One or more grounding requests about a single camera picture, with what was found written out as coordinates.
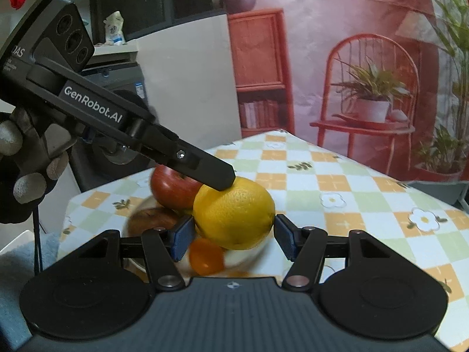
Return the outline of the gloved left hand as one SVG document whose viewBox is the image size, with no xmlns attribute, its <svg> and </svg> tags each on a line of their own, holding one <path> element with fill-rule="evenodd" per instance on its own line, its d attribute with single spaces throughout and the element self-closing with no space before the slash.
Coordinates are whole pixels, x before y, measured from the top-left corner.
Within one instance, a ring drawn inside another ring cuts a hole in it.
<svg viewBox="0 0 469 352">
<path fill-rule="evenodd" d="M 19 107 L 1 114 L 1 223 L 25 222 L 54 189 L 76 143 L 68 130 Z"/>
</svg>

